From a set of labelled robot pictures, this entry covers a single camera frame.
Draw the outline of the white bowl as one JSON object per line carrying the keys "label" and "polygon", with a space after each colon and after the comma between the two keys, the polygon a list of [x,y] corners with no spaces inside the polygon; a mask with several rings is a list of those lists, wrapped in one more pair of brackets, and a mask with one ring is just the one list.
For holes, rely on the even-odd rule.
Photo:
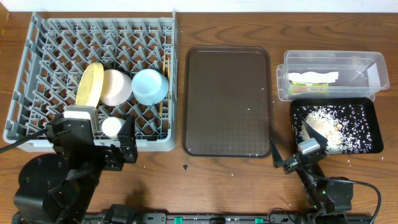
{"label": "white bowl", "polygon": [[118,70],[105,70],[100,101],[117,106],[127,101],[132,93],[131,79]]}

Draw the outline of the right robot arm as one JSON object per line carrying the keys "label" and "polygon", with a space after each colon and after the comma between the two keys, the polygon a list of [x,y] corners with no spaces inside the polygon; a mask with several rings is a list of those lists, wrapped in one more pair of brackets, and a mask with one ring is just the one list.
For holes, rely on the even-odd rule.
{"label": "right robot arm", "polygon": [[308,140],[298,145],[293,157],[284,160],[270,139],[275,168],[283,168],[286,174],[296,172],[302,181],[307,198],[322,215],[337,215],[352,210],[353,184],[344,177],[325,177],[318,162],[326,157],[328,140],[304,124]]}

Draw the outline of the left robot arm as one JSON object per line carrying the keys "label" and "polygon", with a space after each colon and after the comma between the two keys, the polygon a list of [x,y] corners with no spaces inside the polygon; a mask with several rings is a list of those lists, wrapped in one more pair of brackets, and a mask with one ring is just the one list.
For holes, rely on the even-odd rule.
{"label": "left robot arm", "polygon": [[95,145],[88,119],[61,116],[46,128],[55,152],[31,159],[20,171],[12,222],[81,223],[102,171],[136,163],[135,118],[118,131],[119,146]]}

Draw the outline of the green orange snack wrapper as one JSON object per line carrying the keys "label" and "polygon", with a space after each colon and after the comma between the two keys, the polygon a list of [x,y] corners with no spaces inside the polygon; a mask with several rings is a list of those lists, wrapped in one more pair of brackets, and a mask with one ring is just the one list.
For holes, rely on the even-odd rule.
{"label": "green orange snack wrapper", "polygon": [[301,93],[319,93],[327,94],[329,84],[327,83],[300,83],[291,82],[288,88],[289,96],[298,95]]}

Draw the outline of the yellow round plate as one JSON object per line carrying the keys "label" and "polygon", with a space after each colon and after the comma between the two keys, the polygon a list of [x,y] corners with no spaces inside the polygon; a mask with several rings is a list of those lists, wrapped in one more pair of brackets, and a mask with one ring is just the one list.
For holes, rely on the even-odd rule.
{"label": "yellow round plate", "polygon": [[84,71],[76,94],[78,106],[97,107],[104,81],[104,68],[101,63],[92,63]]}

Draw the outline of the white cup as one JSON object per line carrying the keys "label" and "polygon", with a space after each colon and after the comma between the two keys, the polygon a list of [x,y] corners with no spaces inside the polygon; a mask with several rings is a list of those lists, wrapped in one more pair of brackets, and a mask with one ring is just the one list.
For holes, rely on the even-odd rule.
{"label": "white cup", "polygon": [[118,132],[121,130],[125,122],[125,119],[108,117],[103,121],[101,130],[107,137],[116,140],[118,138]]}

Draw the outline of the light blue bowl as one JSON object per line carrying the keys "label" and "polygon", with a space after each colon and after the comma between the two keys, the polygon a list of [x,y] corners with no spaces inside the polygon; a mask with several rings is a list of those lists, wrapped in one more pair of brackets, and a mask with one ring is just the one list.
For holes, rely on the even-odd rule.
{"label": "light blue bowl", "polygon": [[[160,103],[162,95],[160,93],[162,74],[157,70],[143,69],[136,73],[132,79],[132,93],[135,99],[142,105],[155,105]],[[164,79],[164,98],[168,94],[168,80]]]}

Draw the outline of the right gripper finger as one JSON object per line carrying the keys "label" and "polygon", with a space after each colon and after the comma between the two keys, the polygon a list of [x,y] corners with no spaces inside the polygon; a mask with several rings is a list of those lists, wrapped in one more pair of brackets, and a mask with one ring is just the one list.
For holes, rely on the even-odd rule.
{"label": "right gripper finger", "polygon": [[314,138],[320,145],[321,148],[326,148],[327,147],[327,138],[318,133],[316,130],[314,130],[306,121],[303,122],[305,126],[305,130],[308,133],[308,135],[311,138]]}
{"label": "right gripper finger", "polygon": [[284,165],[284,160],[282,159],[279,151],[276,148],[276,145],[274,144],[274,141],[271,137],[269,137],[269,142],[271,144],[272,148],[272,161],[273,161],[273,166],[274,168],[280,168]]}

